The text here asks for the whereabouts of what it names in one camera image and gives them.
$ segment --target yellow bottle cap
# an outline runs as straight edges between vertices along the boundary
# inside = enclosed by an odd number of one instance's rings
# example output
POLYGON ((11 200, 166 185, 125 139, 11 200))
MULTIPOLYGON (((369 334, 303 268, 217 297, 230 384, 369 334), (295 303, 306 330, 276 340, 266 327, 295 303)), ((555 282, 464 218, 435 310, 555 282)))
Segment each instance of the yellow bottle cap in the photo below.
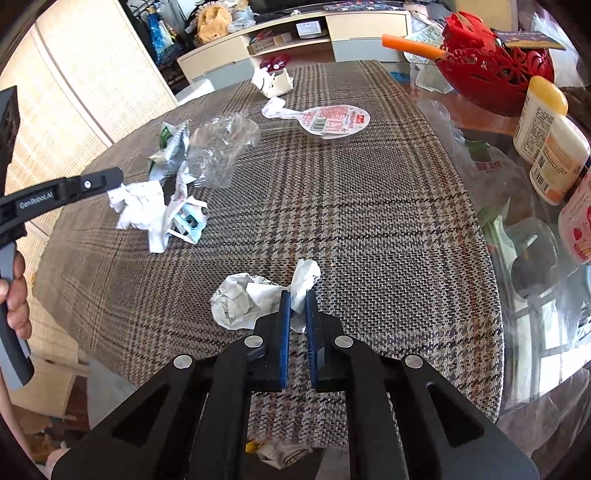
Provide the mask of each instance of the yellow bottle cap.
POLYGON ((532 92, 559 115, 566 115, 569 111, 569 104, 564 94, 554 83, 544 77, 539 75, 532 77, 527 91, 532 92))

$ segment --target barcode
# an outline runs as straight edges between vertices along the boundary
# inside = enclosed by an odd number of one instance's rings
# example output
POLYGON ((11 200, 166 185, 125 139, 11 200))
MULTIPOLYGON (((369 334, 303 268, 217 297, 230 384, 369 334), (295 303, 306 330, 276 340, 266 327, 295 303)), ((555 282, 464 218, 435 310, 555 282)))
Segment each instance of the barcode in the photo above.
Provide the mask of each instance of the barcode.
POLYGON ((540 187, 542 192, 546 193, 546 190, 548 190, 548 187, 550 187, 550 185, 548 185, 548 182, 544 180, 544 177, 539 171, 534 174, 534 180, 538 184, 538 187, 540 187))
POLYGON ((310 130, 312 130, 314 132, 322 132, 322 130, 324 130, 325 125, 326 125, 326 118, 317 118, 312 123, 310 130))

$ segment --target box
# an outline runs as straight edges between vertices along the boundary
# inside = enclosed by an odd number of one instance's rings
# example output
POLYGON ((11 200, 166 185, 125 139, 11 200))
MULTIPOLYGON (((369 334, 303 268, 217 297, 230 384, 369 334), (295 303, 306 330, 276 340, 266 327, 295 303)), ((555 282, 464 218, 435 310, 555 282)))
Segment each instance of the box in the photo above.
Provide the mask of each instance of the box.
POLYGON ((297 34, 300 38, 310 38, 318 36, 322 33, 322 27, 320 26, 320 20, 310 20, 307 22, 296 23, 297 34))
POLYGON ((273 48, 277 45, 283 45, 284 43, 288 43, 291 40, 291 33, 282 33, 281 35, 275 35, 274 37, 259 40, 257 42, 250 44, 247 47, 248 53, 250 53, 251 55, 257 55, 267 50, 268 48, 273 48))

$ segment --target pink bottle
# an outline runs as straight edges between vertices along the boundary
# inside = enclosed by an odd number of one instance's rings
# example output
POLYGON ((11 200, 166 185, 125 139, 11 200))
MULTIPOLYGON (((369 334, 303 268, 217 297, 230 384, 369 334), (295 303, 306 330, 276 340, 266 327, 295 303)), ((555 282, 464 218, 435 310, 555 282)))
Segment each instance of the pink bottle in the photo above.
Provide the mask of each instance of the pink bottle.
POLYGON ((591 175, 587 173, 558 216, 558 232, 571 257, 591 260, 591 175))

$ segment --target silver screw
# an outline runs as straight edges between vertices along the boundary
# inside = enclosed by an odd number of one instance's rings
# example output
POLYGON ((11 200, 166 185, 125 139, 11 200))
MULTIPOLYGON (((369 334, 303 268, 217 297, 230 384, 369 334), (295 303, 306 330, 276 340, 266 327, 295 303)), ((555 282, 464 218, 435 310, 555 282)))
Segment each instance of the silver screw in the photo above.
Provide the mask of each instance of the silver screw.
POLYGON ((244 345, 248 348, 258 348, 262 345, 262 338, 258 335, 251 335, 244 339, 244 345))
POLYGON ((340 335, 335 338, 335 345, 341 348, 349 348, 353 345, 353 339, 347 335, 340 335))
POLYGON ((418 355, 409 355, 404 359, 404 363, 410 368, 421 368, 423 366, 423 359, 418 355))
POLYGON ((173 363, 176 368, 188 368, 193 363, 193 359, 188 355, 179 355, 173 363))

